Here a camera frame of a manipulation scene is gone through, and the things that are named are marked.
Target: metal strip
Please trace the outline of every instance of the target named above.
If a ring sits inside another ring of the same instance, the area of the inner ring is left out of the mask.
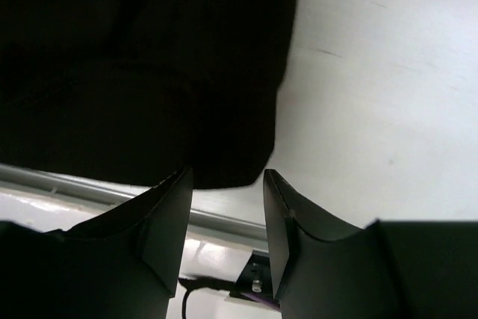
[[[0,164],[0,181],[22,186],[27,191],[56,193],[103,205],[119,205],[134,197],[133,194],[100,185],[4,164]],[[208,233],[221,240],[228,239],[239,244],[248,244],[260,250],[267,248],[265,226],[256,223],[191,209],[189,224],[190,229],[198,234]]]

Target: bolt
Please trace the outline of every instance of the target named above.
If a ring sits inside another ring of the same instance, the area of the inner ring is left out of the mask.
[[[259,279],[252,281],[252,291],[254,293],[262,292],[262,282]]]

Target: black fabric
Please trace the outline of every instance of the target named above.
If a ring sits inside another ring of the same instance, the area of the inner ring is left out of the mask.
[[[296,0],[0,0],[0,162],[152,186],[253,183]]]

